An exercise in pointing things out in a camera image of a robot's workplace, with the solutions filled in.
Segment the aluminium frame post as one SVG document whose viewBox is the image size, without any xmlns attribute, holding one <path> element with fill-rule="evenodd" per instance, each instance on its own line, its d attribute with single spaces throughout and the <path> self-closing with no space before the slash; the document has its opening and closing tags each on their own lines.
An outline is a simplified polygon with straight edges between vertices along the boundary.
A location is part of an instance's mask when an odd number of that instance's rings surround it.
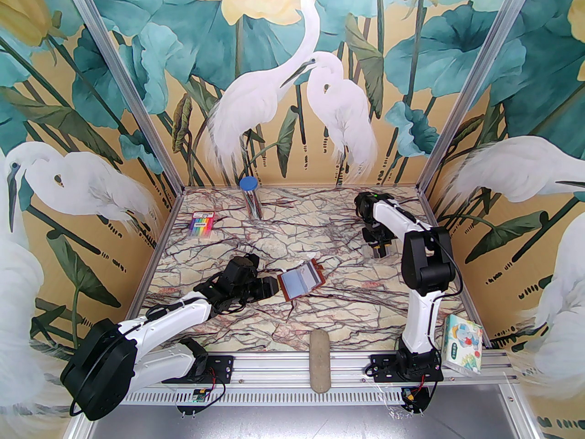
<svg viewBox="0 0 585 439">
<path fill-rule="evenodd" d="M 117 47 L 105 26 L 98 8 L 93 0 L 73 0 L 73 3 L 86 24 L 88 31 L 94 38 L 94 42 L 100 50 L 105 63 L 108 65 L 108 68 L 111 71 L 124 100 L 127 102 L 130 111 L 133 113 L 138 127 L 140 127 L 144 133 L 155 156 L 159 159 L 164 172 L 170 181 L 170 186 L 175 193 L 180 195 L 184 190 L 183 181 L 167 153 L 155 125 L 150 118 L 132 79 L 130 78 L 129 71 L 126 69 L 126 66 L 119 56 Z"/>
<path fill-rule="evenodd" d="M 483 45 L 477 55 L 462 90 L 456 99 L 451 113 L 447 117 L 443 131 L 435 144 L 430 157 L 416 182 L 419 196 L 424 195 L 433 176 L 437 173 L 441 160 L 447 155 L 447 149 L 454 139 L 460 123 L 470 110 L 472 103 L 479 96 L 480 88 L 487 79 L 496 57 L 516 21 L 526 0 L 503 0 Z"/>
</svg>

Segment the perforated metal tray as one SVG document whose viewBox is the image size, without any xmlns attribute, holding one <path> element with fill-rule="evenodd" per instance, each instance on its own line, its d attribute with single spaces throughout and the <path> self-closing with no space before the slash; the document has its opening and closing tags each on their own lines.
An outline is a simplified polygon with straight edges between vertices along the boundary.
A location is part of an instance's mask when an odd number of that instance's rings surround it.
<svg viewBox="0 0 585 439">
<path fill-rule="evenodd" d="M 123 406 L 98 422 L 73 420 L 63 439 L 544 439 L 511 385 L 440 386 L 426 412 L 386 406 Z"/>
</svg>

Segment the clear tube with blue lid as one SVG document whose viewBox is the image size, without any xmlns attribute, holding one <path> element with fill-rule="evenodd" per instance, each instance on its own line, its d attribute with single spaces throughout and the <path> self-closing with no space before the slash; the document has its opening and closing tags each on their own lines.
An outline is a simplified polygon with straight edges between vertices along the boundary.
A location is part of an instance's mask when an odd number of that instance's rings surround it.
<svg viewBox="0 0 585 439">
<path fill-rule="evenodd" d="M 245 199 L 247 213 L 251 220 L 262 220 L 261 201 L 258 199 L 257 190 L 259 182 L 253 176 L 246 176 L 240 179 L 240 189 Z"/>
</svg>

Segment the pack of coloured pens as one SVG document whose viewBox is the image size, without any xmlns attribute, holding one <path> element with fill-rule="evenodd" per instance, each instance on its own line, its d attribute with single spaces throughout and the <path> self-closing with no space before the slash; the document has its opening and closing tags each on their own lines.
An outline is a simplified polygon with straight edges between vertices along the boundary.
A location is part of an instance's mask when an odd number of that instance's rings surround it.
<svg viewBox="0 0 585 439">
<path fill-rule="evenodd" d="M 203 211 L 191 214 L 191 221 L 187 228 L 187 236 L 203 239 L 211 237 L 215 221 L 215 212 Z"/>
</svg>

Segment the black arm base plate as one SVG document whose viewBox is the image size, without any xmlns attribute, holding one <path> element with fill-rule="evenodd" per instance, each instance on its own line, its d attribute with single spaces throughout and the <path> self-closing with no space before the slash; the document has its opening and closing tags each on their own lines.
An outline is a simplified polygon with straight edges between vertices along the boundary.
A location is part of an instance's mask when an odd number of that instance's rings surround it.
<svg viewBox="0 0 585 439">
<path fill-rule="evenodd" d="M 228 355 L 201 355 L 196 357 L 192 368 L 181 378 L 165 379 L 165 384 L 229 384 L 234 357 Z"/>
<path fill-rule="evenodd" d="M 441 358 L 438 351 L 403 353 L 400 351 L 370 355 L 364 373 L 376 383 L 442 382 Z"/>
</svg>

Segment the aluminium front rail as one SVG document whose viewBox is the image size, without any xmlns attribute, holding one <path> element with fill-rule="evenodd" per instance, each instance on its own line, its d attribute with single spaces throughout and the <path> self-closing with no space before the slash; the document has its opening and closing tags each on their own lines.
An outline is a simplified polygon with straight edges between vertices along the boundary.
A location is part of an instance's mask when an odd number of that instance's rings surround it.
<svg viewBox="0 0 585 439">
<path fill-rule="evenodd" d="M 181 378 L 192 368 L 196 357 L 208 353 L 194 354 L 188 346 L 180 343 L 174 347 L 152 351 L 141 359 L 133 353 L 109 353 L 95 366 L 88 367 L 82 376 L 85 386 L 96 390 L 99 387 L 113 389 L 120 387 L 123 394 L 162 383 L 165 379 Z M 370 364 L 370 355 L 382 353 L 359 353 L 357 351 L 334 352 L 331 357 L 331 379 L 334 383 L 355 383 Z M 275 385 L 277 383 L 298 385 L 309 381 L 309 353 L 234 353 L 230 383 L 240 379 L 251 384 Z M 454 378 L 466 383 L 518 383 L 517 372 L 513 370 L 506 354 L 489 350 L 482 361 L 481 374 L 464 376 L 441 364 L 443 382 Z"/>
</svg>

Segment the beige oblong pad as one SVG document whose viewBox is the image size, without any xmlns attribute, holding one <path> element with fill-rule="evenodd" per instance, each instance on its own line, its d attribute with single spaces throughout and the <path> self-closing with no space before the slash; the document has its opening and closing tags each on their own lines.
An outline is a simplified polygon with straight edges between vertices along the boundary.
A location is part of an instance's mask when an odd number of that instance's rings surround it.
<svg viewBox="0 0 585 439">
<path fill-rule="evenodd" d="M 325 330 L 313 330 L 309 337 L 309 380 L 317 394 L 331 388 L 330 337 Z"/>
</svg>

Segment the printed tissue pack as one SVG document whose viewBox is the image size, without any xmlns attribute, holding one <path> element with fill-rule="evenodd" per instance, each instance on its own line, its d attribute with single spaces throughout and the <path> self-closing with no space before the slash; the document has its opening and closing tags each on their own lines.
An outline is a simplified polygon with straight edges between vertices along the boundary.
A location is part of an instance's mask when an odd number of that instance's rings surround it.
<svg viewBox="0 0 585 439">
<path fill-rule="evenodd" d="M 441 363 L 464 376 L 481 374 L 483 327 L 455 314 L 447 316 Z"/>
</svg>

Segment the brown leather card holder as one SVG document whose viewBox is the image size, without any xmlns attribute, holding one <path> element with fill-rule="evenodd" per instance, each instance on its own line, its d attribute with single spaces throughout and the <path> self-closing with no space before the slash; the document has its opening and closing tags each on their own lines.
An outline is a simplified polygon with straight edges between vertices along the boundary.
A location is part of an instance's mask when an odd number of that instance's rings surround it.
<svg viewBox="0 0 585 439">
<path fill-rule="evenodd" d="M 296 269 L 297 266 L 295 266 L 292 269 L 284 270 L 284 272 L 282 272 L 278 275 L 278 276 L 281 276 L 282 280 L 283 280 L 283 285 L 280 286 L 280 289 L 283 292 L 283 295 L 284 295 L 284 298 L 286 301 L 292 301 L 294 299 L 298 299 L 300 297 L 308 295 L 312 291 L 314 291 L 317 288 L 319 288 L 320 286 L 324 285 L 325 278 L 323 275 L 323 267 L 319 263 L 317 263 L 317 264 L 318 264 L 318 270 L 320 272 L 320 277 L 322 279 L 322 284 L 320 284 L 318 287 L 315 287 L 313 290 L 311 290 L 309 292 L 304 291 L 305 288 L 303 288 L 303 285 L 301 284 L 301 281 L 300 281 L 300 278 L 298 275 L 298 270 Z"/>
</svg>

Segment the small circuit board mount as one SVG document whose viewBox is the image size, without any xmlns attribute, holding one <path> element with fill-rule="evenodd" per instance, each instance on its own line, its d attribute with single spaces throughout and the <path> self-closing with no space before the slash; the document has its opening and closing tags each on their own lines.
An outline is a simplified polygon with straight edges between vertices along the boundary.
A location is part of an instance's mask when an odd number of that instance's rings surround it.
<svg viewBox="0 0 585 439">
<path fill-rule="evenodd" d="M 402 408 L 411 414 L 422 414 L 432 401 L 434 389 L 428 387 L 403 387 Z"/>
<path fill-rule="evenodd" d="M 215 401 L 213 387 L 204 387 L 195 389 L 191 400 L 187 404 L 177 406 L 177 410 L 181 413 L 183 418 L 187 416 L 195 416 L 199 412 L 204 411 Z"/>
</svg>

